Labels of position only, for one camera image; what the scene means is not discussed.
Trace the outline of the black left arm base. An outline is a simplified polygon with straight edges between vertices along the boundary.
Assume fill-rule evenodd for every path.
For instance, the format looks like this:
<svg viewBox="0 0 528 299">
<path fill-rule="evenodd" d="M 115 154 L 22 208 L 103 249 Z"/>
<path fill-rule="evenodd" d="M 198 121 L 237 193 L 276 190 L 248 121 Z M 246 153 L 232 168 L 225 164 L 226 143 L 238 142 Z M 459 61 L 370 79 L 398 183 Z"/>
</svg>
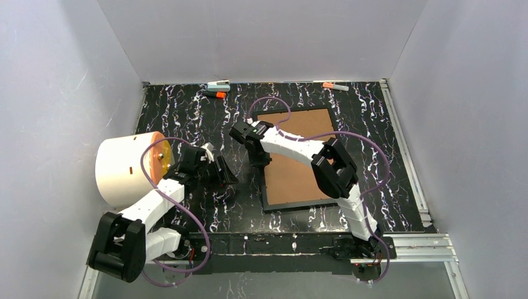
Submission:
<svg viewBox="0 0 528 299">
<path fill-rule="evenodd" d="M 209 250 L 202 234 L 190 233 L 181 237 L 178 248 L 163 255 L 163 260 L 182 260 L 198 265 L 202 262 Z"/>
</svg>

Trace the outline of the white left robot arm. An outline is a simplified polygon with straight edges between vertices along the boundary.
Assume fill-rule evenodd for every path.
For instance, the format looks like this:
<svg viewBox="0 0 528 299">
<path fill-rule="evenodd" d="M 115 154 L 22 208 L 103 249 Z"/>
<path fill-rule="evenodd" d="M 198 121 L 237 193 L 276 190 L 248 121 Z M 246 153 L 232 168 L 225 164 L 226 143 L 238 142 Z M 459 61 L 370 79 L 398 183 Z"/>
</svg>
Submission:
<svg viewBox="0 0 528 299">
<path fill-rule="evenodd" d="M 179 249 L 182 234 L 162 227 L 160 218 L 180 204 L 197 187 L 237 184 L 223 156 L 213 156 L 211 144 L 188 146 L 156 188 L 125 210 L 102 215 L 92 241 L 87 264 L 127 283 L 135 281 L 146 262 Z"/>
</svg>

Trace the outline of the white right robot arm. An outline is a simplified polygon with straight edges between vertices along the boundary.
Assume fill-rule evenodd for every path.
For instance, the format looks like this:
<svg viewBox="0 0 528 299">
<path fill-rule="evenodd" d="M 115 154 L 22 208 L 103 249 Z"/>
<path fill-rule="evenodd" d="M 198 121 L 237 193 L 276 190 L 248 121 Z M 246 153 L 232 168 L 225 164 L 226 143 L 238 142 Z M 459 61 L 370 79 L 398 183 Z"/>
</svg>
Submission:
<svg viewBox="0 0 528 299">
<path fill-rule="evenodd" d="M 377 221 L 361 199 L 357 166 L 337 138 L 309 139 L 267 121 L 238 121 L 229 135 L 247 149 L 253 166 L 266 166 L 271 154 L 280 154 L 311 167 L 319 190 L 335 200 L 355 238 L 372 241 L 382 237 Z"/>
</svg>

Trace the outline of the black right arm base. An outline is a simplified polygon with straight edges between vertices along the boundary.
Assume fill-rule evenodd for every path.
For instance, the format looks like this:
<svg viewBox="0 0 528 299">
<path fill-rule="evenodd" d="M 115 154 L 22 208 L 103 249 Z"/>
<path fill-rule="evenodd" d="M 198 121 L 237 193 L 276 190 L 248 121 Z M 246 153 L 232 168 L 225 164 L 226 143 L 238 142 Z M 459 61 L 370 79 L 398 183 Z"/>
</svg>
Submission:
<svg viewBox="0 0 528 299">
<path fill-rule="evenodd" d="M 327 248 L 327 254 L 331 257 L 343 259 L 367 259 L 371 262 L 375 258 L 397 258 L 395 243 L 391 237 L 381 237 L 387 249 L 375 238 L 368 241 L 356 237 L 336 237 L 333 238 L 332 244 Z"/>
</svg>

